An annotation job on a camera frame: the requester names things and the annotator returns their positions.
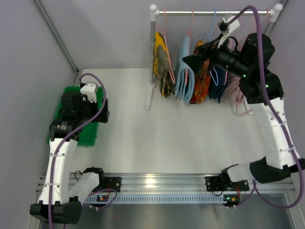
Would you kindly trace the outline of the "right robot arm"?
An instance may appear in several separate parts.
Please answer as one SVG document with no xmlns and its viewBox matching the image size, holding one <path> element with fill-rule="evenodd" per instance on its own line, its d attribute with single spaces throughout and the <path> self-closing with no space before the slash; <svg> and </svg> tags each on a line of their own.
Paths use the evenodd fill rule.
<svg viewBox="0 0 305 229">
<path fill-rule="evenodd" d="M 239 88 L 257 119 L 264 140 L 266 155 L 248 164 L 235 164 L 221 171 L 219 177 L 226 187 L 238 182 L 256 180 L 272 183 L 301 174 L 305 160 L 296 152 L 290 138 L 284 113 L 284 92 L 279 77 L 267 67 L 275 52 L 271 39 L 262 34 L 247 36 L 242 49 L 231 50 L 221 36 L 198 47 L 198 52 L 183 57 L 195 73 L 209 60 L 209 68 L 220 67 L 240 78 Z"/>
</svg>

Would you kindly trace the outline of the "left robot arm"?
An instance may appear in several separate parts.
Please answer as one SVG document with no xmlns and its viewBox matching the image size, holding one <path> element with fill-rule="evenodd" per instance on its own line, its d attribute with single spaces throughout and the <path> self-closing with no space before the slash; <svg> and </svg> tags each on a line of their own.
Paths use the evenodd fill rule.
<svg viewBox="0 0 305 229">
<path fill-rule="evenodd" d="M 85 124 L 108 121 L 108 112 L 99 114 L 100 100 L 95 89 L 63 93 L 59 117 L 50 125 L 49 163 L 43 190 L 37 203 L 30 206 L 30 214 L 35 218 L 50 225 L 76 224 L 85 199 L 105 186 L 103 169 L 90 167 L 69 188 L 71 161 Z"/>
</svg>

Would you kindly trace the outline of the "yellow camouflage trousers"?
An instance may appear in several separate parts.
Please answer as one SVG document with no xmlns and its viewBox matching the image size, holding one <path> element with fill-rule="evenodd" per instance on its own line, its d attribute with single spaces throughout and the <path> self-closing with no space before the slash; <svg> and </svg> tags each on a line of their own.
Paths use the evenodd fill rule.
<svg viewBox="0 0 305 229">
<path fill-rule="evenodd" d="M 171 70 L 165 39 L 160 32 L 155 33 L 153 72 L 157 78 L 159 91 L 163 97 L 169 97 L 173 91 L 174 75 Z"/>
</svg>

